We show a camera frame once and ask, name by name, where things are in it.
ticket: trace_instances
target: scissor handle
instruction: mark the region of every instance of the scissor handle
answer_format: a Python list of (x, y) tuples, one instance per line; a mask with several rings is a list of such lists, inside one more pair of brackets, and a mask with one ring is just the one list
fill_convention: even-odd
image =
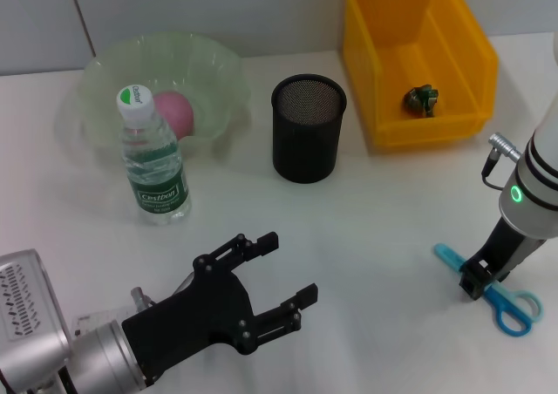
[[(500, 327), (504, 333), (513, 337), (521, 337), (531, 331), (533, 321), (529, 318), (529, 316), (518, 309), (512, 302), (510, 302), (494, 288), (486, 289), (484, 297), (496, 308), (496, 322), (498, 323), (498, 327)], [(514, 330), (507, 327), (504, 323), (504, 313), (509, 314), (521, 323), (523, 329)]]
[[(525, 314), (527, 317), (529, 317), (532, 322), (538, 322), (542, 319), (542, 316), (544, 314), (544, 308), (542, 307), (542, 301), (539, 299), (539, 297), (537, 295), (533, 294), (530, 291), (524, 291), (524, 290), (522, 290), (522, 291), (509, 291), (503, 285), (499, 285), (499, 284), (498, 285), (494, 284), (493, 288), (496, 289), (496, 291), (498, 291), (501, 296), (506, 298), (513, 305), (515, 305), (518, 309), (520, 309), (521, 312), (523, 314)], [(536, 306), (536, 314), (533, 315), (533, 314), (531, 314), (530, 311), (526, 311), (520, 305), (518, 305), (518, 303), (515, 301), (518, 298), (523, 298), (524, 300), (527, 300), (528, 302), (534, 303), (534, 305)]]

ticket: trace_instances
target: yellow plastic bin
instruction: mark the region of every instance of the yellow plastic bin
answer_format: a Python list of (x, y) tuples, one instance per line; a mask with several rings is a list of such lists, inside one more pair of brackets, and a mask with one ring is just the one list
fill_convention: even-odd
[[(498, 58), (464, 0), (346, 0), (343, 58), (374, 146), (418, 148), (471, 137), (492, 117)], [(434, 118), (403, 108), (439, 90)]]

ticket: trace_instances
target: bottle cap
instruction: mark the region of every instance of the bottle cap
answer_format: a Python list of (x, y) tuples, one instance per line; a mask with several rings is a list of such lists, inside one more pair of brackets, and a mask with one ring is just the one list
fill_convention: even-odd
[(142, 85), (130, 85), (122, 89), (116, 97), (124, 124), (138, 127), (149, 121), (155, 112), (151, 91)]

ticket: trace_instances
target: scissors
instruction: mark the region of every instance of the scissors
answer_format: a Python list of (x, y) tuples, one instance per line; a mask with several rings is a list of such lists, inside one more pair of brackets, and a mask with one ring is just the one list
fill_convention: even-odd
[[(463, 257), (455, 253), (445, 244), (440, 243), (434, 246), (434, 253), (437, 257), (444, 261), (447, 266), (457, 273), (459, 273), (461, 265), (465, 263), (465, 259)], [(539, 297), (532, 292), (509, 291), (501, 283), (493, 282), (492, 284), (487, 285), (483, 296), (494, 306), (498, 327), (500, 327), (500, 329), (507, 335), (513, 337), (525, 336), (529, 331), (531, 331), (532, 324), (542, 319), (542, 302)], [(517, 303), (518, 298), (523, 298), (529, 302), (533, 302), (537, 309), (536, 314), (534, 315), (530, 311), (523, 309)], [(521, 324), (522, 329), (513, 330), (507, 327), (503, 320), (504, 313), (509, 314), (517, 320)]]

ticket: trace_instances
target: green indicator light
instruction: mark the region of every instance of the green indicator light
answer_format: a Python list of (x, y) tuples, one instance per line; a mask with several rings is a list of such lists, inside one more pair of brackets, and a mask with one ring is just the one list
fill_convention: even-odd
[(510, 192), (512, 194), (512, 200), (515, 202), (521, 202), (523, 200), (523, 194), (517, 185), (513, 185)]

